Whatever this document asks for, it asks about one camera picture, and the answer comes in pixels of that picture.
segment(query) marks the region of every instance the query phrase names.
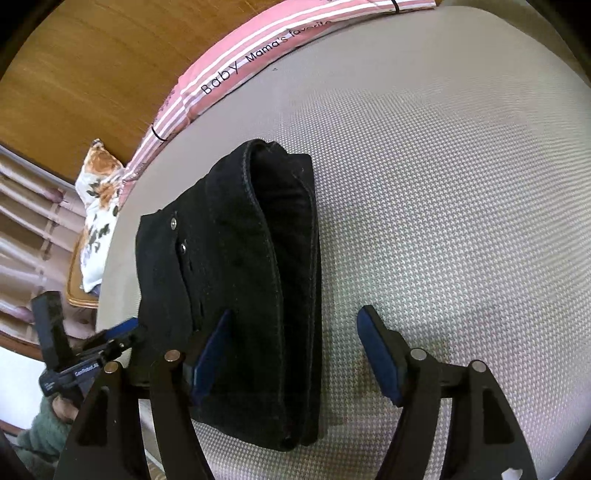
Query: wooden wall panel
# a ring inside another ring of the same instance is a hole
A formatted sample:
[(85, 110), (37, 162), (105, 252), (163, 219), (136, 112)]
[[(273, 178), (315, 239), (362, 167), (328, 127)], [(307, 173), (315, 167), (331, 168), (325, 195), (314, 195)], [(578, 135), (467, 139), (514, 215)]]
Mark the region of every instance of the wooden wall panel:
[(224, 35), (279, 0), (65, 0), (0, 80), (0, 142), (74, 180), (90, 142), (122, 162)]

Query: person's arm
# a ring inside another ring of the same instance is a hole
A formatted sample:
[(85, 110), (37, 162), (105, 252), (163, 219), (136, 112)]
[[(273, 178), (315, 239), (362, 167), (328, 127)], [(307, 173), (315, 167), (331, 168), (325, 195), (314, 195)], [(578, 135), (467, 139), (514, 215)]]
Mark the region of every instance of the person's arm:
[(17, 437), (18, 457), (37, 480), (51, 480), (78, 409), (61, 396), (43, 398), (29, 430)]

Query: pink fabric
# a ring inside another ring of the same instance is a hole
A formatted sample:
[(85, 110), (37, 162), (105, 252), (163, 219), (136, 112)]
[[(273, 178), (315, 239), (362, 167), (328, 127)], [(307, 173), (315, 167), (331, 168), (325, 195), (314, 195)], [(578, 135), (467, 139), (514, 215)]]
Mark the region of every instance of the pink fabric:
[[(400, 11), (433, 8), (434, 0), (398, 0)], [(234, 30), (183, 73), (125, 167), (122, 206), (166, 142), (271, 62), (368, 15), (394, 12), (391, 0), (285, 0)]]

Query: floral pillow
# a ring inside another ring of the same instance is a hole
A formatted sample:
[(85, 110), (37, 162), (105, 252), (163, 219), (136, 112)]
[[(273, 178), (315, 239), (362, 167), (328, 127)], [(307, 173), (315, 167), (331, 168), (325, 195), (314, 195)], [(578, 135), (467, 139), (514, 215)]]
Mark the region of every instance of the floral pillow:
[(80, 243), (82, 289), (90, 292), (100, 285), (111, 237), (119, 213), (119, 188), (124, 167), (96, 139), (88, 149), (76, 180), (76, 191), (86, 208)]

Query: black jeans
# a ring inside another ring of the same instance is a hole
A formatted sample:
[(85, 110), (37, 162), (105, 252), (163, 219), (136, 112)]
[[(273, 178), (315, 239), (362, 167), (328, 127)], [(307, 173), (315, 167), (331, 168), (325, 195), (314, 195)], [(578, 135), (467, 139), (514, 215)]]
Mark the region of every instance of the black jeans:
[(143, 216), (136, 237), (147, 340), (130, 373), (234, 313), (210, 395), (191, 416), (255, 445), (317, 439), (322, 364), (320, 248), (309, 155), (251, 140), (178, 199)]

